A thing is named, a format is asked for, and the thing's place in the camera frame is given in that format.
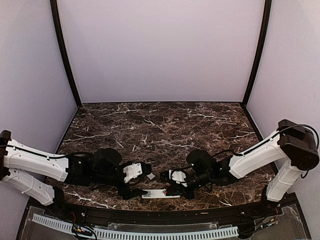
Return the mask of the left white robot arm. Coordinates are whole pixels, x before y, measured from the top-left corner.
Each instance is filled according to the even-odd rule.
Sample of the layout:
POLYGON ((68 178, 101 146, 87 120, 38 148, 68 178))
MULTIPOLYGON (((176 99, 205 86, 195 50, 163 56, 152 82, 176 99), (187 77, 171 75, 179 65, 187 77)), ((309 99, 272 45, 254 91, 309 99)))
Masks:
POLYGON ((120 153, 113 148, 53 154, 19 143, 8 130, 0 133, 0 180, 44 206, 51 205, 51 210, 60 218, 67 218, 71 213, 70 206, 64 202, 63 190, 39 181, 33 174, 74 186, 99 184, 115 187, 124 200, 145 195, 145 190, 132 189, 131 181, 141 182, 151 174, 151 165, 121 161, 120 153))

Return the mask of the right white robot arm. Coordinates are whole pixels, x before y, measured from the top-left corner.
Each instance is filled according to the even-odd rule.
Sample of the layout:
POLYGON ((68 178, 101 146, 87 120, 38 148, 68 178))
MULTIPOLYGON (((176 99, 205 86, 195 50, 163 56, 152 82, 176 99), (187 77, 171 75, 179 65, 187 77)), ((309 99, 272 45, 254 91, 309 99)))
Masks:
POLYGON ((265 165, 284 160, 267 185, 264 199, 255 205, 255 213, 266 217, 274 210, 274 202, 319 164, 319 146, 320 137, 313 127, 283 119, 271 135, 243 152, 226 149, 211 155, 203 149, 191 151, 186 157, 187 167, 162 173, 162 179, 170 184, 163 193, 194 199, 197 188, 208 184, 228 186, 265 165))

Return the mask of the white remote control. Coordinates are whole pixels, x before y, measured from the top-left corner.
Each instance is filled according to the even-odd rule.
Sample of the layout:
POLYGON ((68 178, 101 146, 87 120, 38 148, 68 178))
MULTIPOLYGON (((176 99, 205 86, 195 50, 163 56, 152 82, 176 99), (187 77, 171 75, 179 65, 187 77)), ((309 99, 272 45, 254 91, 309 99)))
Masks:
POLYGON ((165 195, 163 193, 165 189, 145 189, 148 193, 142 195, 143 199, 172 199, 172 198, 180 198, 180 195, 165 195))

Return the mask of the white battery cover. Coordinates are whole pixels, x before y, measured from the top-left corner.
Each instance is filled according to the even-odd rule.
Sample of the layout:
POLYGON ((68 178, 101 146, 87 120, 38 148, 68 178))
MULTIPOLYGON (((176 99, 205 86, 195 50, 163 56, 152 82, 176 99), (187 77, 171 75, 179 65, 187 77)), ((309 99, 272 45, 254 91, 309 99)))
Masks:
POLYGON ((148 177, 150 180, 152 180, 152 179, 154 179, 156 176, 155 176, 153 173, 150 173, 150 174, 147 175, 147 177, 148 177))

